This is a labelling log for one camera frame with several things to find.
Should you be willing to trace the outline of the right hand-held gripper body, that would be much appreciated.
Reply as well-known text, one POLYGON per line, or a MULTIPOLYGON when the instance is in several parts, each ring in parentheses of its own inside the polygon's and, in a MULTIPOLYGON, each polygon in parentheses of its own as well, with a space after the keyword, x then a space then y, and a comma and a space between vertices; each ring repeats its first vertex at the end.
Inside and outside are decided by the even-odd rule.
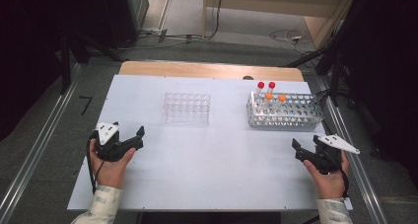
POLYGON ((353 154, 360 153, 358 148, 336 134, 327 136, 315 135, 313 142, 315 143, 315 152, 313 153, 312 163, 323 175, 340 170, 342 151, 353 154))

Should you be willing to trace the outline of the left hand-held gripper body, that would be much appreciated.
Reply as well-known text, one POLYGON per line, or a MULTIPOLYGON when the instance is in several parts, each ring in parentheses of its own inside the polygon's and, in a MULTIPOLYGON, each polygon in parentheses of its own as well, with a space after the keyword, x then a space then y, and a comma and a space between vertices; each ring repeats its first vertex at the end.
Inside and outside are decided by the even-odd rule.
POLYGON ((100 159, 108 162, 119 161, 130 146, 119 141, 118 122, 99 122, 96 125, 96 150, 100 159))

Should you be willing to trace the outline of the white perforated test tube rack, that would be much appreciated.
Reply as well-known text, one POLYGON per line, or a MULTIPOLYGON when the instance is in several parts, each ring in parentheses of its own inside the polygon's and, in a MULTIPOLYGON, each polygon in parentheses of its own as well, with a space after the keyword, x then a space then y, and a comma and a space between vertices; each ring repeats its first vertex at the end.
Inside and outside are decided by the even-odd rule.
POLYGON ((261 111, 266 93, 260 93, 259 112, 255 112, 254 93, 248 96, 246 109, 248 124, 258 127, 274 128, 296 128, 296 129, 315 129, 323 120, 321 105, 315 95, 312 94, 284 94, 273 93, 270 102, 270 112, 274 107, 280 94, 286 96, 286 101, 281 104, 276 114, 263 114, 261 111))

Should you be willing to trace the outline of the clear acrylic test tube rack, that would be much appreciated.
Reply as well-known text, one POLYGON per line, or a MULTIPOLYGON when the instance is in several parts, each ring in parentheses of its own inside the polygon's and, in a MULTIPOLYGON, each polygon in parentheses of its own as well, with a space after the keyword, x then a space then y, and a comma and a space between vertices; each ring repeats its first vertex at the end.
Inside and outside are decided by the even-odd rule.
POLYGON ((166 92, 165 122, 169 124, 206 125, 210 113, 209 94, 166 92))

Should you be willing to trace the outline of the person's left hand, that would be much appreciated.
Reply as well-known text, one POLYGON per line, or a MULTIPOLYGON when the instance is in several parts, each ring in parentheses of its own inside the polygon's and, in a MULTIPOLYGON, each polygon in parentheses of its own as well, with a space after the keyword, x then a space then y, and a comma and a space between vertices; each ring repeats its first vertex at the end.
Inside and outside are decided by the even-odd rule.
POLYGON ((96 153, 96 140, 90 142, 89 155, 91 165, 99 186, 123 189, 126 167, 134 157, 136 150, 129 149, 124 156, 116 162, 101 160, 96 153))

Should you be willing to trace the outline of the person's right hand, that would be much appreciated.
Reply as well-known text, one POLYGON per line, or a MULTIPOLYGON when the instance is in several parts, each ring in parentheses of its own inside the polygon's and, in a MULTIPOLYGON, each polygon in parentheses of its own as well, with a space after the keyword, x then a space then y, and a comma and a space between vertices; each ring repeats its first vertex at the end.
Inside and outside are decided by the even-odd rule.
POLYGON ((305 160, 303 164, 313 177, 319 199, 333 199, 343 196, 345 184, 341 172, 337 171, 330 175, 322 175, 309 160, 305 160))

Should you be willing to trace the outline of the black metal stand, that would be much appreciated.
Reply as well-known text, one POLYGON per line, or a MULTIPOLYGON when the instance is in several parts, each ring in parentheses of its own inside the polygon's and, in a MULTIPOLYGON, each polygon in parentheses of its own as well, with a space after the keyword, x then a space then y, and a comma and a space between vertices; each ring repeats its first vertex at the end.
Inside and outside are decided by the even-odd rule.
POLYGON ((111 52, 107 47, 77 31, 63 32, 60 36, 61 46, 61 66, 62 66, 62 87, 60 94, 63 95, 71 85, 70 72, 70 52, 73 52, 76 60, 82 63, 89 62, 89 53, 86 49, 86 44, 94 47, 99 52, 110 57, 111 59, 124 62, 127 58, 122 58, 114 52, 111 52))
POLYGON ((299 65, 306 63, 320 56, 320 61, 318 65, 314 68, 314 71, 318 76, 321 76, 321 75, 325 75, 329 71, 329 69, 332 69, 330 89, 325 95, 331 99, 335 107, 338 106, 338 102, 337 102, 338 83, 339 83, 339 78, 342 72, 341 47, 343 44, 343 40, 347 36, 347 33, 349 32, 351 26, 352 26, 352 21, 349 19, 346 19, 343 22, 337 34, 335 35, 335 37, 330 42, 328 42, 324 47, 287 64, 287 67, 296 68, 299 65))

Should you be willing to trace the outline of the white board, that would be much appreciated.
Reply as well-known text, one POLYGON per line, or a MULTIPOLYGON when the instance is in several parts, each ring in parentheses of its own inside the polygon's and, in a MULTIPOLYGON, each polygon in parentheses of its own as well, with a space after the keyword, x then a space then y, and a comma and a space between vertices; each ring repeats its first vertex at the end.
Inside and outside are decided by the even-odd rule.
POLYGON ((314 149, 309 130, 249 126, 253 80, 114 76, 100 119, 118 122, 121 139, 145 130, 144 146, 126 169, 123 210, 279 211, 316 207, 313 180, 292 142, 314 149), (207 94, 205 125, 164 117, 169 92, 207 94))

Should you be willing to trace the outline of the wooden table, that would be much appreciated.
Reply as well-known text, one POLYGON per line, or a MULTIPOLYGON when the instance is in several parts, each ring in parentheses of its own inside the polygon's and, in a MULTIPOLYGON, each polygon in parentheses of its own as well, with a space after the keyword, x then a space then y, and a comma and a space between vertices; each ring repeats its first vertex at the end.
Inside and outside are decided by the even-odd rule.
POLYGON ((254 80, 304 81, 302 72, 297 68, 171 61, 125 61, 119 74, 222 79, 242 79, 249 75, 254 80))

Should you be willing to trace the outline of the black curtain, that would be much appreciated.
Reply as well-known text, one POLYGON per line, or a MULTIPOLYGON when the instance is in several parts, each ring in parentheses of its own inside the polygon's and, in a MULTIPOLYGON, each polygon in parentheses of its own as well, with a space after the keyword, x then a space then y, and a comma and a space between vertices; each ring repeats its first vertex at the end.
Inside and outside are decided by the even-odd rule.
POLYGON ((361 1, 346 43, 348 83, 379 150, 418 174, 418 0, 361 1))
POLYGON ((0 141, 62 75, 61 35, 91 0, 0 0, 0 141))

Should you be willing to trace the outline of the dark cabinet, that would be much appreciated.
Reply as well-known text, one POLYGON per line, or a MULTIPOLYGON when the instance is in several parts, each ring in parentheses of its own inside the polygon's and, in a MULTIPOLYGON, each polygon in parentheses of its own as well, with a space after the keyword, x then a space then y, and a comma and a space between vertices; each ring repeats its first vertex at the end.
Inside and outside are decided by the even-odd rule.
POLYGON ((113 48, 136 41, 149 9, 149 0, 104 0, 105 18, 110 27, 113 48))

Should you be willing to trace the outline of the light wooden furniture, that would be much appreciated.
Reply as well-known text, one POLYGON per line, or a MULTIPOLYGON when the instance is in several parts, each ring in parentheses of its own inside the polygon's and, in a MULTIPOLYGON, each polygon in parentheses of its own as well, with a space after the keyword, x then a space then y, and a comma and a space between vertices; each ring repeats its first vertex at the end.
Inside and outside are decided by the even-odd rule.
MULTIPOLYGON (((215 0, 203 0, 202 30, 206 32, 206 10, 216 7, 215 0)), ((353 0, 222 0, 227 9, 279 13, 303 16, 316 48, 325 46, 341 20, 350 10, 353 0)))

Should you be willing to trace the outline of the metal floor rail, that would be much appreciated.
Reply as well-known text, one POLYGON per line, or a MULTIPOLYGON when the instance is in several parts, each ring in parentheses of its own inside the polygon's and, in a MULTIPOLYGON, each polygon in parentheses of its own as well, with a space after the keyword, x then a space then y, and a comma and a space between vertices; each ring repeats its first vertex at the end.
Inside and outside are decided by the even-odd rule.
POLYGON ((17 203, 19 202, 25 188, 27 187, 31 176, 50 140, 52 133, 55 130, 64 110, 66 109, 75 88, 78 85, 80 75, 83 71, 83 64, 76 63, 71 70, 70 76, 73 81, 68 86, 68 89, 58 97, 51 113, 49 114, 45 124, 40 133, 36 137, 32 148, 23 165, 19 169, 17 175, 12 179, 11 184, 6 189, 5 196, 0 202, 0 224, 7 224, 12 216, 17 203))
MULTIPOLYGON (((337 103, 337 97, 331 96, 330 86, 325 78, 317 78, 319 88, 324 91, 324 107, 328 110, 330 118, 332 119, 332 125, 334 128, 331 134, 337 133, 344 140, 358 146, 358 144, 352 139, 348 126, 346 125, 343 116, 341 114, 340 106, 337 103)), ((379 201, 379 198, 375 192, 372 182, 367 174, 367 171, 361 161, 359 155, 348 154, 348 160, 351 164, 351 171, 356 181, 359 193, 363 199, 366 209, 369 213, 372 224, 388 224, 387 218, 383 212, 383 208, 379 201)))

